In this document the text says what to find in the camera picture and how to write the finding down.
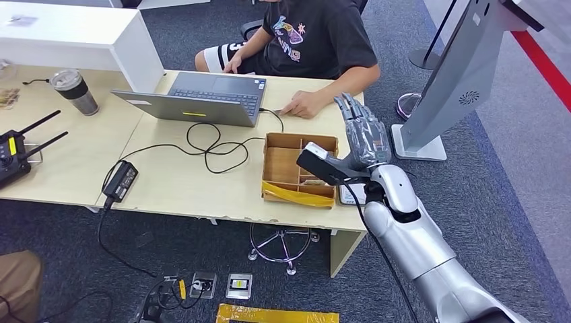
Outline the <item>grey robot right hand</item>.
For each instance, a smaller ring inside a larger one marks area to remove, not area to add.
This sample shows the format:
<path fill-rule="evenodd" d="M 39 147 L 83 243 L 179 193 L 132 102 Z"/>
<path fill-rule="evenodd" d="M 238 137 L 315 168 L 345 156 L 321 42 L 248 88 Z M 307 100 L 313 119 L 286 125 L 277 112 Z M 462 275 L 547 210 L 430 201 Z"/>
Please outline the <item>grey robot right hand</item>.
<path fill-rule="evenodd" d="M 334 97 L 334 102 L 345 122 L 349 154 L 343 160 L 349 168 L 363 171 L 377 164 L 389 163 L 392 151 L 384 123 L 375 117 L 369 107 L 348 93 Z"/>

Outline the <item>person's left hand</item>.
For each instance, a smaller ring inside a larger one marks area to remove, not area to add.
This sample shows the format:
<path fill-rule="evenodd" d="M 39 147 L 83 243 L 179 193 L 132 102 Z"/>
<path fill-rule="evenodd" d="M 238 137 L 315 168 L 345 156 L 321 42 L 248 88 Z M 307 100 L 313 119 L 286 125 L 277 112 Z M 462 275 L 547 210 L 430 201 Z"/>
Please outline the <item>person's left hand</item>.
<path fill-rule="evenodd" d="M 330 100 L 319 92 L 297 91 L 291 102 L 282 108 L 279 114 L 311 119 L 329 103 Z"/>

